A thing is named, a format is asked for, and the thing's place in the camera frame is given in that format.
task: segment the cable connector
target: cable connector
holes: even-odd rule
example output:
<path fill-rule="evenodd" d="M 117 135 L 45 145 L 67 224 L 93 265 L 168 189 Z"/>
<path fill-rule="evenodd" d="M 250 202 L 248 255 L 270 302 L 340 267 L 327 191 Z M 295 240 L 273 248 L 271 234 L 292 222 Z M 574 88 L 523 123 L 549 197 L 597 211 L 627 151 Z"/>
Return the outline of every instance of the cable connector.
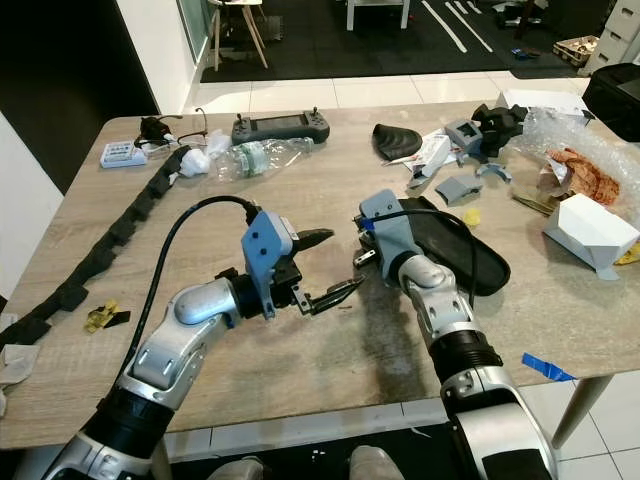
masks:
<path fill-rule="evenodd" d="M 368 232 L 375 230 L 375 227 L 373 225 L 374 220 L 371 220 L 370 218 L 367 218 L 364 215 L 358 215 L 353 219 L 353 222 L 358 227 L 358 230 L 366 230 Z"/>
<path fill-rule="evenodd" d="M 247 212 L 247 225 L 251 225 L 258 214 L 262 211 L 262 207 L 250 202 L 249 205 L 244 206 L 244 211 Z"/>

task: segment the white box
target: white box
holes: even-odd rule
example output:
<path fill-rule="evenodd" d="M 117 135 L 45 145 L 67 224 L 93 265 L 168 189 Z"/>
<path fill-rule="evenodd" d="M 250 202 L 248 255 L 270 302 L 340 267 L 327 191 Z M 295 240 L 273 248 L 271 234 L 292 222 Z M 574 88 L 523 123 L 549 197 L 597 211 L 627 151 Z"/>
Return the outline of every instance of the white box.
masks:
<path fill-rule="evenodd" d="M 618 0 L 606 27 L 631 42 L 640 30 L 640 1 Z"/>
<path fill-rule="evenodd" d="M 560 202 L 544 233 L 591 265 L 603 280 L 618 279 L 613 262 L 640 237 L 638 230 L 581 193 Z"/>
<path fill-rule="evenodd" d="M 549 92 L 544 90 L 503 90 L 500 92 L 496 107 L 551 108 L 564 115 L 578 118 L 584 125 L 595 118 L 579 95 L 569 92 Z"/>

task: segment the small electronic device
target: small electronic device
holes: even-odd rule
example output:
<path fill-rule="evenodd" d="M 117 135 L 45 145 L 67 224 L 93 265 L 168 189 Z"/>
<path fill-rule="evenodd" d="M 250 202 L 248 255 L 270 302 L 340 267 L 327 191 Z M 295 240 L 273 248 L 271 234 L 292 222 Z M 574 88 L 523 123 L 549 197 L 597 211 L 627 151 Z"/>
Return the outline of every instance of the small electronic device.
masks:
<path fill-rule="evenodd" d="M 309 137 L 314 143 L 322 143 L 329 136 L 329 124 L 316 107 L 299 115 L 252 119 L 238 114 L 233 122 L 231 141 L 234 145 L 268 138 Z"/>
<path fill-rule="evenodd" d="M 146 163 L 147 156 L 133 141 L 107 143 L 100 157 L 102 168 L 131 167 Z"/>

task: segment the floor tape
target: floor tape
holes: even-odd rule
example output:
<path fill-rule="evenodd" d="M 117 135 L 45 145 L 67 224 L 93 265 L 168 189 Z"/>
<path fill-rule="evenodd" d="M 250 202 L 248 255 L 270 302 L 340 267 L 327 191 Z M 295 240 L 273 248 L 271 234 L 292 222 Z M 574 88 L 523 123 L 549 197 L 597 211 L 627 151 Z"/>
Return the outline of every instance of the floor tape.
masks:
<path fill-rule="evenodd" d="M 447 25 L 447 23 L 444 20 L 442 20 L 442 18 L 440 18 L 440 15 L 438 15 L 436 11 L 433 8 L 431 8 L 431 5 L 429 5 L 425 0 L 422 0 L 422 4 L 425 6 L 427 10 L 429 10 L 429 13 L 433 15 L 433 18 L 436 19 L 436 21 L 440 24 L 440 26 L 444 28 L 444 31 L 449 34 L 449 36 L 451 37 L 451 40 L 454 41 L 454 43 L 457 45 L 460 51 L 462 53 L 467 53 L 467 47 L 465 47 L 464 44 L 458 38 L 458 36 L 455 33 L 453 33 L 453 30 L 451 30 L 451 27 L 449 27 L 449 25 Z"/>
<path fill-rule="evenodd" d="M 464 18 L 462 18 L 462 15 L 460 15 L 460 14 L 458 13 L 458 11 L 457 11 L 455 8 L 453 8 L 453 5 L 451 5 L 449 2 L 445 2 L 445 5 L 447 6 L 447 8 L 448 8 L 449 10 L 451 10 L 451 12 L 452 12 L 456 17 L 458 17 L 458 20 L 460 20 L 460 21 L 462 22 L 462 24 L 463 24 L 465 27 L 467 27 L 471 33 L 473 33 L 473 35 L 474 35 L 474 36 L 475 36 L 475 37 L 480 41 L 480 43 L 481 43 L 482 45 L 484 45 L 484 48 L 486 48 L 489 52 L 492 52 L 492 53 L 493 53 L 493 48 L 491 48 L 491 47 L 487 44 L 487 42 L 485 42 L 485 41 L 482 39 L 482 37 L 480 37 L 480 35 L 478 35 L 478 34 L 476 33 L 476 31 L 475 31 L 473 28 L 471 28 L 471 25 L 469 25 L 469 24 L 467 23 L 467 21 L 466 21 Z"/>
<path fill-rule="evenodd" d="M 467 9 L 466 9 L 466 8 L 464 8 L 464 7 L 462 6 L 462 4 L 459 2 L 459 0 L 455 0 L 453 3 L 455 4 L 455 6 L 456 6 L 456 7 L 458 7 L 458 10 L 460 10 L 460 11 L 461 11 L 462 13 L 464 13 L 465 15 L 469 15 L 469 12 L 467 11 Z"/>
<path fill-rule="evenodd" d="M 482 14 L 482 11 L 480 11 L 480 9 L 478 9 L 471 0 L 467 0 L 467 5 L 469 5 L 469 8 L 474 12 Z"/>

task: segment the black foam strip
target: black foam strip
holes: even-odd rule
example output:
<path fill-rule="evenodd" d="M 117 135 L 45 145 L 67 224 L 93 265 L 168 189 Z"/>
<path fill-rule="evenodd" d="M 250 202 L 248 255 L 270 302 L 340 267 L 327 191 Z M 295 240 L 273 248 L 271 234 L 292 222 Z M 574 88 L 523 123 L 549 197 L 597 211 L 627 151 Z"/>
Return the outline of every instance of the black foam strip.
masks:
<path fill-rule="evenodd" d="M 6 344 L 32 345 L 39 340 L 51 326 L 46 320 L 58 310 L 71 312 L 87 297 L 89 291 L 84 283 L 92 276 L 109 268 L 116 254 L 115 245 L 124 245 L 135 232 L 136 221 L 144 221 L 155 205 L 154 199 L 160 199 L 171 187 L 169 175 L 180 170 L 182 157 L 191 148 L 180 147 L 164 162 L 156 174 L 149 180 L 133 203 L 116 220 L 109 230 L 96 242 L 87 256 L 76 266 L 71 275 L 40 305 L 26 314 L 3 332 L 0 332 L 0 350 Z"/>

